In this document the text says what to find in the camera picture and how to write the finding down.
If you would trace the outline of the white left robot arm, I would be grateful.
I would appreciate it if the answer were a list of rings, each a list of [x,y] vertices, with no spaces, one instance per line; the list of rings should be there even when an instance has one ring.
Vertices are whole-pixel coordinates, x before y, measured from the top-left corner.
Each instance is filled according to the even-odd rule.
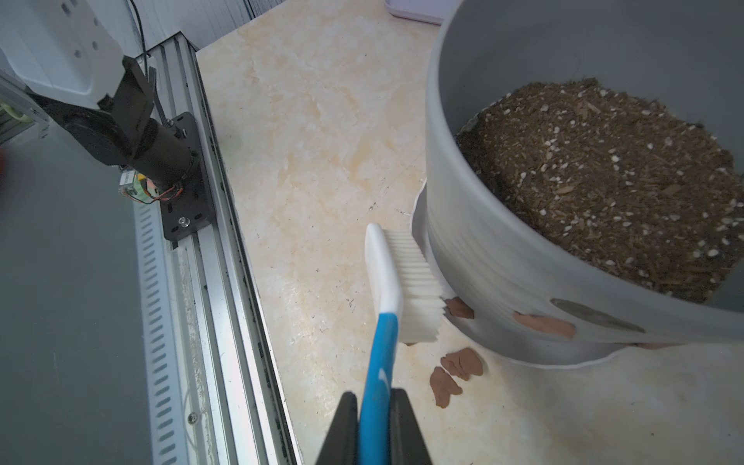
[[[198,177],[198,155],[153,118],[141,63],[87,2],[2,2],[1,50],[31,100],[93,158],[143,176],[131,199],[170,201]]]

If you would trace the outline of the grey ceramic plant pot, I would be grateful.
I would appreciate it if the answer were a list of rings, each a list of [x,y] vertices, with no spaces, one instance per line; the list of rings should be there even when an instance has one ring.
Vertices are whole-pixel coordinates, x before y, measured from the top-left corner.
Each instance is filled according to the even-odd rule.
[[[532,364],[743,338],[743,5],[463,1],[426,85],[449,320]]]

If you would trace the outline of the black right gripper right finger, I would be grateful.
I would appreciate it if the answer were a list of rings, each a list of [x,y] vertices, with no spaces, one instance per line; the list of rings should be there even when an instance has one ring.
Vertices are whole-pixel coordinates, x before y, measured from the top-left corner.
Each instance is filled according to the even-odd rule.
[[[408,394],[391,390],[389,405],[389,464],[431,465],[432,460]]]

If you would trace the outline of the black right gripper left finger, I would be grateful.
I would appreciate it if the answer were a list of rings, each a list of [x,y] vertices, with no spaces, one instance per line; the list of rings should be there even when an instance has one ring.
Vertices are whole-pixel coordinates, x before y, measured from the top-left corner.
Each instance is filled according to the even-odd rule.
[[[356,465],[357,448],[358,399],[352,391],[345,391],[340,397],[316,464]]]

